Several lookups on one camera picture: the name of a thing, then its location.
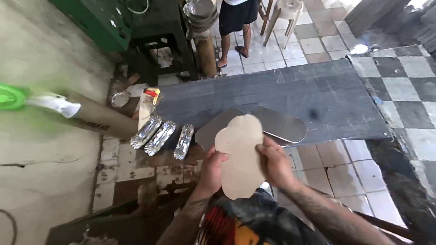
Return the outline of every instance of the wooden chair leg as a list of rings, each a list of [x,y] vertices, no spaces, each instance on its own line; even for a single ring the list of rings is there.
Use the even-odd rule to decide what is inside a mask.
[[[277,19],[279,18],[281,9],[275,9],[272,13],[271,20],[269,21],[268,29],[266,30],[266,37],[265,41],[263,42],[263,46],[266,46],[266,43],[269,40],[269,37],[271,36],[271,32],[273,31],[274,25],[277,22]]]

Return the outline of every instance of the concrete wall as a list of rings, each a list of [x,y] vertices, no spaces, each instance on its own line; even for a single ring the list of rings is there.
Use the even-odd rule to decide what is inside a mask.
[[[113,69],[46,0],[0,1],[0,82],[65,86],[103,103]],[[28,110],[0,112],[0,164],[28,164],[0,167],[0,209],[17,220],[16,244],[44,244],[49,228],[88,213],[99,141],[97,133],[45,122]],[[0,213],[0,244],[11,238],[11,223]]]

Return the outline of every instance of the dark tabletop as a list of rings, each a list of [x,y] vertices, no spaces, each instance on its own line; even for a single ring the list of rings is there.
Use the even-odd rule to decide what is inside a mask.
[[[390,136],[347,59],[159,88],[156,113],[180,128],[199,129],[227,108],[248,112],[261,105],[302,119],[309,132],[301,143]]]

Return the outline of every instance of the tattooed arm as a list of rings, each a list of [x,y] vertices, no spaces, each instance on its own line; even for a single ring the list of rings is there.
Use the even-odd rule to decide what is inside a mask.
[[[362,245],[394,244],[360,216],[296,180],[290,169],[291,159],[274,140],[265,137],[263,145],[257,145],[256,148],[267,158],[263,163],[267,181],[282,189],[331,242]]]
[[[221,163],[228,159],[227,154],[215,152],[214,146],[209,149],[206,157],[197,187],[156,245],[194,244],[209,199],[221,188]]]

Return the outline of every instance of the cable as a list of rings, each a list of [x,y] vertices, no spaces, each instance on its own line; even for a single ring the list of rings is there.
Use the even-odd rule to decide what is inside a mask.
[[[17,235],[18,235],[17,221],[15,220],[14,216],[12,214],[10,214],[10,212],[8,212],[4,209],[0,209],[0,213],[4,213],[6,215],[6,217],[8,217],[12,223],[13,237],[12,237],[12,242],[10,243],[10,245],[15,245],[15,242],[17,241]]]

